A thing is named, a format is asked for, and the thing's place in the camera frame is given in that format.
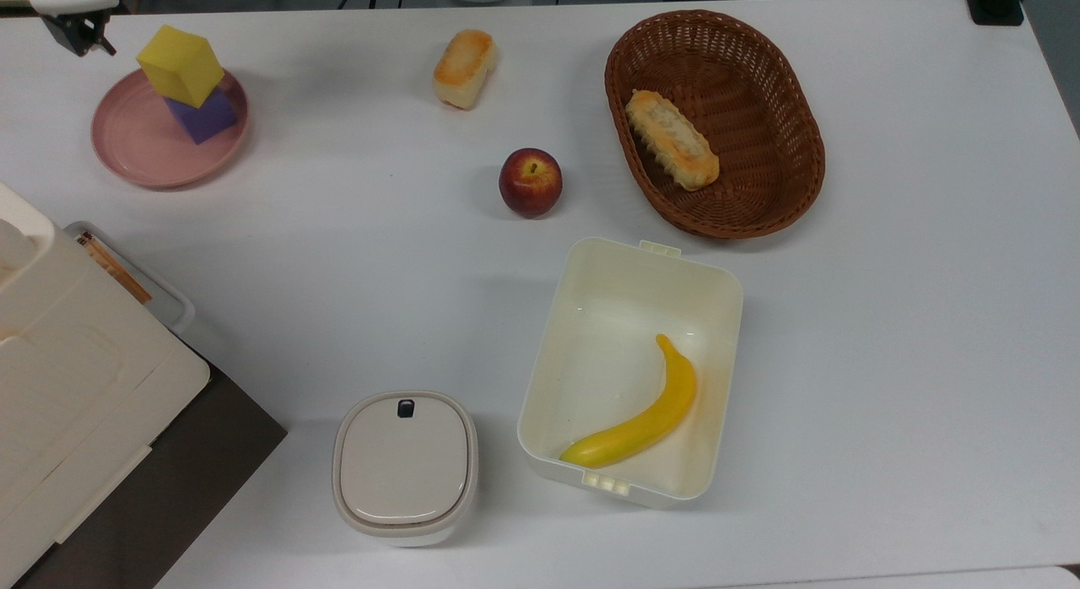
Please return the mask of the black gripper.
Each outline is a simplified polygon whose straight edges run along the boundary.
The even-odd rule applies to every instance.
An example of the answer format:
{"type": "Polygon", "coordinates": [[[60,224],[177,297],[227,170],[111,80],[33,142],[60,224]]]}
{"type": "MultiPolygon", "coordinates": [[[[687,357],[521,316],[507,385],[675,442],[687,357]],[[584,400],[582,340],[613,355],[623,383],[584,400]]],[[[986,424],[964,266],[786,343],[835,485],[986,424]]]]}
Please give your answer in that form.
{"type": "Polygon", "coordinates": [[[111,9],[76,14],[43,14],[42,21],[59,46],[73,46],[77,56],[85,56],[92,46],[99,46],[109,56],[116,48],[105,38],[104,28],[111,21],[111,9]]]}

